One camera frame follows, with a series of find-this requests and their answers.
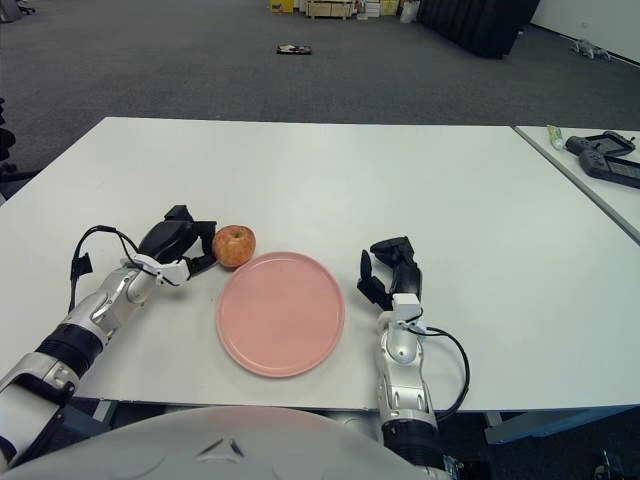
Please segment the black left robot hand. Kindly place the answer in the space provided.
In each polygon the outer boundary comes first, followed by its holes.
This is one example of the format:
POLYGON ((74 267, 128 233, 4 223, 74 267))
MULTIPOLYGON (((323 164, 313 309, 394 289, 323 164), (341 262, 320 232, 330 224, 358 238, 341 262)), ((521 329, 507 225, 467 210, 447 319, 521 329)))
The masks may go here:
POLYGON ((158 261, 169 264, 176 260, 185 260, 191 275, 199 274, 216 263, 213 252, 213 239, 216 231, 215 221, 196 221, 186 205, 174 205, 142 239, 137 252, 158 261), (188 258, 185 253, 201 241, 203 254, 188 258))

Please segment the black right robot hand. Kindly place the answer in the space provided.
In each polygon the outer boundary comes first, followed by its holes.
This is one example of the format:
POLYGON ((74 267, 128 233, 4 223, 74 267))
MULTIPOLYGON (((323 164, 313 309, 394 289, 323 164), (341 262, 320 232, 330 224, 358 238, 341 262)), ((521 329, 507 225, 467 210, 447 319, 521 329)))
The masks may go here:
POLYGON ((383 311, 392 309, 394 294, 414 294, 421 299, 422 272, 414 260, 414 249, 407 236, 379 241, 361 252, 357 289, 383 311), (389 288, 372 274, 371 256, 392 270, 389 288))

